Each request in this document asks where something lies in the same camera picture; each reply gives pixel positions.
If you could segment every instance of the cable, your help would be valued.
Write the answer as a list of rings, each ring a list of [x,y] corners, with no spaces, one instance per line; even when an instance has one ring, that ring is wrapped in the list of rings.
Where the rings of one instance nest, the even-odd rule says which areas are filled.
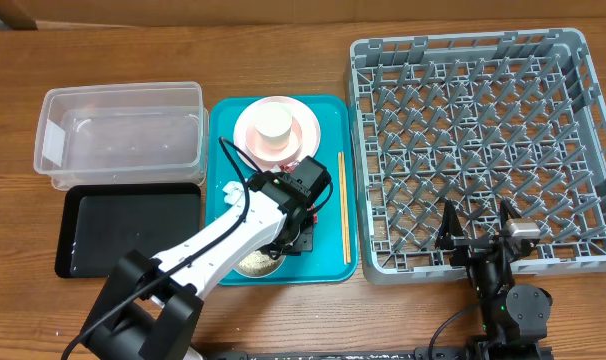
[[[315,206],[314,209],[312,209],[312,211],[310,211],[310,215],[314,215],[317,212],[319,212],[323,206],[325,206],[325,204],[327,203],[328,200],[330,200],[330,197],[332,197],[332,192],[334,191],[334,185],[332,185],[332,181],[330,181],[330,192],[329,194],[327,194],[327,197],[325,198],[325,200],[323,200],[322,203],[319,204],[319,206]]]
[[[76,347],[76,345],[80,344],[81,341],[85,340],[86,337],[88,337],[92,332],[94,332],[94,330],[96,330],[99,326],[101,326],[101,324],[103,324],[108,318],[112,317],[114,314],[116,314],[119,311],[121,311],[124,307],[126,307],[130,303],[134,302],[134,300],[136,300],[140,296],[148,293],[150,290],[154,289],[161,282],[169,279],[172,275],[174,275],[175,273],[177,273],[179,270],[181,270],[184,267],[186,267],[187,265],[191,264],[194,260],[196,260],[196,258],[198,258],[199,256],[203,255],[205,252],[209,251],[214,246],[218,245],[222,240],[224,240],[225,238],[227,238],[228,236],[230,236],[230,234],[232,234],[241,225],[241,223],[243,221],[245,221],[245,217],[247,216],[247,212],[250,209],[250,191],[248,189],[247,182],[245,181],[245,177],[241,173],[241,169],[239,169],[239,166],[236,164],[236,162],[234,161],[234,159],[232,159],[232,156],[227,151],[225,145],[231,146],[233,149],[235,149],[240,154],[242,154],[250,162],[253,163],[253,161],[251,159],[249,159],[249,157],[247,157],[247,155],[243,151],[241,151],[238,147],[236,147],[232,142],[230,142],[226,138],[220,137],[219,138],[219,144],[221,145],[221,148],[223,149],[223,153],[225,154],[225,156],[227,157],[227,159],[232,164],[232,167],[234,168],[234,171],[236,172],[236,175],[239,177],[239,180],[241,181],[241,184],[243,185],[243,193],[245,194],[245,204],[243,206],[243,211],[241,212],[241,215],[239,216],[239,218],[236,220],[236,222],[234,224],[232,224],[232,226],[229,229],[227,229],[219,237],[217,237],[216,239],[214,239],[214,241],[212,241],[211,243],[207,244],[206,246],[204,246],[203,248],[201,248],[200,250],[198,250],[194,254],[186,257],[185,260],[183,260],[182,262],[178,263],[176,266],[174,266],[173,268],[171,268],[168,272],[164,273],[163,275],[161,275],[158,278],[156,278],[153,281],[151,281],[149,284],[147,284],[147,285],[143,286],[142,288],[140,288],[138,291],[134,292],[127,299],[123,300],[120,304],[118,304],[117,306],[115,306],[114,308],[112,308],[112,310],[108,311],[103,316],[101,316],[100,319],[98,319],[97,321],[95,321],[85,331],[83,331],[82,333],[80,333],[79,335],[77,335],[74,339],[72,339],[72,341],[68,344],[68,346],[65,348],[65,350],[61,354],[61,360],[67,360],[68,357],[70,356],[70,354],[72,353],[72,350],[74,350],[74,348]]]
[[[429,358],[429,360],[434,360],[434,343],[436,342],[436,338],[439,337],[439,335],[441,335],[441,333],[443,332],[443,330],[445,330],[445,328],[450,325],[451,323],[453,323],[456,319],[458,319],[459,317],[463,316],[463,315],[467,315],[469,313],[471,313],[472,311],[476,310],[477,307],[479,307],[481,303],[478,302],[474,305],[471,305],[469,307],[466,307],[465,309],[457,312],[456,314],[452,315],[451,318],[447,319],[443,325],[441,325],[436,332],[434,333],[434,335],[432,336],[432,339],[430,339],[430,345],[427,347],[427,356]]]

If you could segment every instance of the teal tray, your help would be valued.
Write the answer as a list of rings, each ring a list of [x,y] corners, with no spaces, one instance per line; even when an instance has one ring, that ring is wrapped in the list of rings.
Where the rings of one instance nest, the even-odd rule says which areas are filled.
[[[352,145],[350,142],[347,108],[341,99],[332,95],[303,95],[293,98],[307,105],[321,125],[321,144],[314,158],[327,167],[334,193],[319,211],[319,222],[314,227],[314,249],[301,256],[288,256],[274,273],[262,278],[248,278],[232,271],[221,281],[221,285],[278,285],[339,282],[347,280],[356,270],[358,257],[356,199]],[[210,224],[227,211],[229,205],[223,201],[223,186],[229,181],[238,181],[219,146],[219,136],[232,139],[234,124],[243,110],[260,97],[225,99],[214,107],[210,120],[210,147],[207,173],[205,224]],[[350,248],[352,261],[343,264],[343,241],[341,235],[341,207],[339,193],[338,153],[345,154],[347,178],[347,203],[349,210]],[[246,177],[252,174],[249,166],[235,155]],[[328,190],[319,197],[325,199]]]

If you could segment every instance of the pink plate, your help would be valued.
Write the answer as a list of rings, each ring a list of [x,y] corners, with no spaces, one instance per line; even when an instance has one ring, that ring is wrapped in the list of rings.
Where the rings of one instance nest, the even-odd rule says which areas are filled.
[[[292,120],[290,139],[283,149],[272,149],[268,147],[261,137],[261,134],[254,126],[254,122],[252,122],[248,127],[247,137],[245,139],[250,154],[252,154],[254,158],[264,162],[275,162],[279,164],[289,164],[296,159],[296,155],[301,148],[303,134],[299,122],[295,118]]]
[[[292,114],[292,117],[294,117],[295,122],[297,122],[301,128],[301,145],[299,151],[295,154],[295,156],[292,156],[291,161],[288,162],[262,160],[254,155],[248,148],[248,131],[253,131],[252,128],[254,126],[252,125],[252,122],[254,121],[254,113],[261,105],[270,102],[278,102],[285,105]],[[277,165],[287,165],[293,161],[301,161],[306,156],[314,156],[319,148],[320,142],[321,127],[316,115],[314,115],[312,110],[310,110],[307,105],[287,96],[270,96],[253,102],[250,104],[250,106],[243,110],[236,121],[236,125],[234,126],[234,144],[243,152],[247,153],[247,155],[252,158],[252,160],[254,160],[259,168],[263,171],[270,170]],[[241,159],[248,166],[251,166],[242,156]]]

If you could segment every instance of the black tray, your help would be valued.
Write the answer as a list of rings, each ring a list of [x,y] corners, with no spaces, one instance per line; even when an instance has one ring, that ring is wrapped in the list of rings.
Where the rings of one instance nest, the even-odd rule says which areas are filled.
[[[65,196],[54,269],[104,277],[127,252],[152,257],[199,231],[201,191],[190,183],[81,185]]]

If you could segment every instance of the wooden table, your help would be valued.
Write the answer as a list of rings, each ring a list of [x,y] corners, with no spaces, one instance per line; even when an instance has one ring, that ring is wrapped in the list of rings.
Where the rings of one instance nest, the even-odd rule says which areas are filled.
[[[606,19],[1,32],[0,359],[60,356],[103,284],[54,274],[65,193],[32,169],[49,89],[193,80],[208,109],[231,96],[345,99],[348,49],[356,39],[548,27],[584,32],[606,99]],[[606,359],[606,273],[520,280],[554,296],[543,343],[557,359]],[[194,340],[202,348],[251,352],[413,349],[473,301],[465,282],[373,286],[360,270],[342,284],[217,288]],[[468,316],[439,344],[462,344],[480,331],[478,316]],[[92,358],[85,348],[77,352]]]

